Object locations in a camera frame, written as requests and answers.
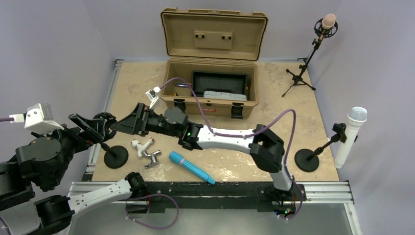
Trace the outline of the blue microphone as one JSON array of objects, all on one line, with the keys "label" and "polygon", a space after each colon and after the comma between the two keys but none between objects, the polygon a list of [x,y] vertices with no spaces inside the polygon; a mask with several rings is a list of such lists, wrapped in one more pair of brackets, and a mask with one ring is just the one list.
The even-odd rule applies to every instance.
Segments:
[{"label": "blue microphone", "polygon": [[204,170],[200,169],[199,167],[197,167],[195,164],[193,164],[189,160],[185,159],[183,155],[181,155],[181,154],[179,154],[175,151],[172,151],[169,154],[169,159],[173,163],[183,167],[184,169],[186,169],[187,171],[189,171],[193,175],[197,176],[199,179],[201,179],[201,180],[203,180],[203,181],[205,181],[205,182],[207,182],[211,185],[214,185],[216,183],[216,181],[213,178],[211,178],[209,174],[207,174]]}]

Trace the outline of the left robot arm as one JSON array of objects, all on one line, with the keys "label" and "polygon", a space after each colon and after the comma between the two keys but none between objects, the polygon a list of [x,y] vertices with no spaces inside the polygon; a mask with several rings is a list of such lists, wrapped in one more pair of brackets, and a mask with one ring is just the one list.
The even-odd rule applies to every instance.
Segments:
[{"label": "left robot arm", "polygon": [[53,195],[34,201],[34,186],[47,192],[61,182],[73,156],[99,144],[110,156],[123,153],[120,146],[109,147],[116,123],[110,113],[92,119],[71,114],[75,127],[47,120],[48,130],[32,131],[34,140],[16,149],[15,155],[0,165],[0,220],[10,235],[53,235],[76,219],[106,204],[142,199],[147,186],[137,172],[94,191],[74,197]]}]

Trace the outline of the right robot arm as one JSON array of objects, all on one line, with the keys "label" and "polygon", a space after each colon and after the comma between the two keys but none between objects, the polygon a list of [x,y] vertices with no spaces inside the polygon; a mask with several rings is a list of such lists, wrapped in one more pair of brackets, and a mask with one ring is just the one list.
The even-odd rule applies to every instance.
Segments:
[{"label": "right robot arm", "polygon": [[207,125],[189,121],[178,107],[156,114],[143,103],[125,118],[111,126],[115,131],[130,135],[145,136],[150,132],[178,138],[178,144],[187,150],[225,149],[246,153],[255,165],[268,172],[273,186],[264,194],[274,201],[301,199],[296,195],[301,189],[294,184],[286,168],[284,141],[262,124],[254,129],[211,129]]}]

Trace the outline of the left black mic stand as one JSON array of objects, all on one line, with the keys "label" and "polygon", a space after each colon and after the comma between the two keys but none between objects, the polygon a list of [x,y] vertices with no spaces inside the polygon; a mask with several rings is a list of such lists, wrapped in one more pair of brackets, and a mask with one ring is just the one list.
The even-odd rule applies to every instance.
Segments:
[{"label": "left black mic stand", "polygon": [[100,144],[104,153],[104,164],[110,169],[118,169],[124,166],[128,160],[128,150],[119,144],[115,144],[112,140],[116,131],[111,126],[117,122],[116,117],[110,113],[102,112],[94,116],[94,118],[103,119],[104,124],[104,141]]}]

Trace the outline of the right black mic stand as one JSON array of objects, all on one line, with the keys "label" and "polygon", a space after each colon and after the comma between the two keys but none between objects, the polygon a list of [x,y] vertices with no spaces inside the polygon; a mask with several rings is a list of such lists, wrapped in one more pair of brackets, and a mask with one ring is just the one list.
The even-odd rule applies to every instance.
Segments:
[{"label": "right black mic stand", "polygon": [[322,154],[327,147],[339,141],[341,143],[346,143],[349,139],[348,136],[350,134],[347,134],[346,132],[347,130],[351,131],[351,129],[348,126],[349,124],[346,123],[334,123],[332,130],[335,134],[329,138],[327,143],[317,147],[314,151],[305,148],[298,150],[294,157],[296,166],[304,172],[313,172],[317,170],[320,165],[319,155]]}]

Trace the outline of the black tripod mic stand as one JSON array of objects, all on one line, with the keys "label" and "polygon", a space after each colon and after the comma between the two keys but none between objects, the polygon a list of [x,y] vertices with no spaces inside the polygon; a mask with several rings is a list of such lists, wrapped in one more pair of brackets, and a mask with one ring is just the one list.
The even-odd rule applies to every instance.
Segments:
[{"label": "black tripod mic stand", "polygon": [[313,87],[309,83],[305,82],[302,76],[305,73],[305,71],[308,69],[308,65],[310,63],[310,60],[314,56],[315,52],[320,48],[323,40],[324,39],[319,40],[319,37],[318,36],[313,40],[313,42],[312,42],[312,45],[314,46],[313,47],[313,51],[311,52],[310,56],[306,59],[305,64],[304,65],[299,65],[300,73],[298,75],[292,73],[289,69],[286,69],[286,72],[292,75],[293,84],[287,89],[287,91],[285,93],[282,94],[282,97],[285,97],[286,94],[290,91],[290,89],[293,86],[304,86],[305,85],[305,86],[308,86],[313,91],[316,90],[315,87]]}]

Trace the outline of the pink microphone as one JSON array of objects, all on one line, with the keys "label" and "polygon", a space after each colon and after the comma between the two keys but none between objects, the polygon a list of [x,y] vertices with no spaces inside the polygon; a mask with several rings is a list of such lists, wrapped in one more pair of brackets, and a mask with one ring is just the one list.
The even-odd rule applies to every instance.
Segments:
[{"label": "pink microphone", "polygon": [[336,34],[337,30],[338,25],[336,22],[336,16],[332,13],[327,14],[316,23],[315,32],[319,37],[319,40],[332,37]]}]

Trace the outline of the white microphone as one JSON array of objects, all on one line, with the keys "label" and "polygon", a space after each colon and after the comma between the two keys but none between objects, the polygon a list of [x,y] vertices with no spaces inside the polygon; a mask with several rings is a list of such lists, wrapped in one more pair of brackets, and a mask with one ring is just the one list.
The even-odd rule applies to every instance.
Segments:
[{"label": "white microphone", "polygon": [[334,157],[334,165],[337,169],[342,168],[346,162],[352,145],[355,143],[357,134],[366,120],[367,110],[363,107],[353,107],[348,113],[344,132],[346,139],[341,141],[336,156]]}]

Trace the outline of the white chrome faucet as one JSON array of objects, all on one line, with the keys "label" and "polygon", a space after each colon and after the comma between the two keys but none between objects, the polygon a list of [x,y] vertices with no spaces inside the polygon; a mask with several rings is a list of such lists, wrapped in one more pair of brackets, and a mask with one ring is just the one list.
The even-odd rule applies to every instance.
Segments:
[{"label": "white chrome faucet", "polygon": [[149,138],[149,140],[145,144],[140,143],[138,139],[134,139],[131,141],[131,146],[137,151],[137,156],[140,159],[146,157],[151,160],[149,164],[144,166],[145,169],[149,169],[160,164],[158,161],[158,155],[161,154],[160,150],[157,150],[152,153],[147,152],[147,149],[154,143],[154,138]]}]

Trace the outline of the red blue screwdriver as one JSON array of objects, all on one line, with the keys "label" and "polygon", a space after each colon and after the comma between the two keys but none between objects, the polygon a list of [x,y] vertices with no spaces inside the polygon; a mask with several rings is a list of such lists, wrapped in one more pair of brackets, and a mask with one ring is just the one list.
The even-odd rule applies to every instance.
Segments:
[{"label": "red blue screwdriver", "polygon": [[178,88],[192,88],[192,85],[188,83],[175,83],[174,86]]}]

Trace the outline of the black toolbox tray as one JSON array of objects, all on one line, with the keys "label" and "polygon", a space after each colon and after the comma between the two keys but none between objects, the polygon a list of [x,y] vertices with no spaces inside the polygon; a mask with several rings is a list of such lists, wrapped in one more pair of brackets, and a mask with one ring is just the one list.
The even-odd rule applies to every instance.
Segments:
[{"label": "black toolbox tray", "polygon": [[204,92],[225,92],[246,94],[248,75],[246,73],[209,72],[194,70],[192,72],[192,89],[198,97]]}]

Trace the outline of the grey plastic bit case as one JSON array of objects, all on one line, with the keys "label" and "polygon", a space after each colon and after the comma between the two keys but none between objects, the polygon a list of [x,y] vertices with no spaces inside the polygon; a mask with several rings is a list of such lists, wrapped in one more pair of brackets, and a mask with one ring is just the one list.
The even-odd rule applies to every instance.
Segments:
[{"label": "grey plastic bit case", "polygon": [[227,92],[216,92],[216,91],[205,91],[203,98],[210,99],[228,99],[228,100],[247,100],[246,95],[243,94],[233,94]]}]

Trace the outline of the tan plastic toolbox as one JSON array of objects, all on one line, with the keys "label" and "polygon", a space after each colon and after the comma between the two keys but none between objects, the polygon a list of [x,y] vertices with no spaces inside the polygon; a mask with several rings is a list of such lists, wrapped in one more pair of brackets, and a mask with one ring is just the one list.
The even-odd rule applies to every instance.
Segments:
[{"label": "tan plastic toolbox", "polygon": [[[261,12],[166,8],[161,22],[169,60],[160,98],[167,107],[188,115],[248,118],[259,103],[257,61],[268,17]],[[203,98],[192,88],[174,86],[191,84],[193,71],[246,73],[247,100]]]}]

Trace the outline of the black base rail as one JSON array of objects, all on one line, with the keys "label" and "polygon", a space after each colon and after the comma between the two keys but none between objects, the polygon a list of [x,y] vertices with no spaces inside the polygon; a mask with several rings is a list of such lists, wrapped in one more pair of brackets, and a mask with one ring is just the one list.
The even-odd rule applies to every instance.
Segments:
[{"label": "black base rail", "polygon": [[304,185],[293,184],[288,191],[272,182],[146,182],[129,198],[142,201],[150,213],[166,209],[256,210],[291,215],[296,203],[307,199]]}]

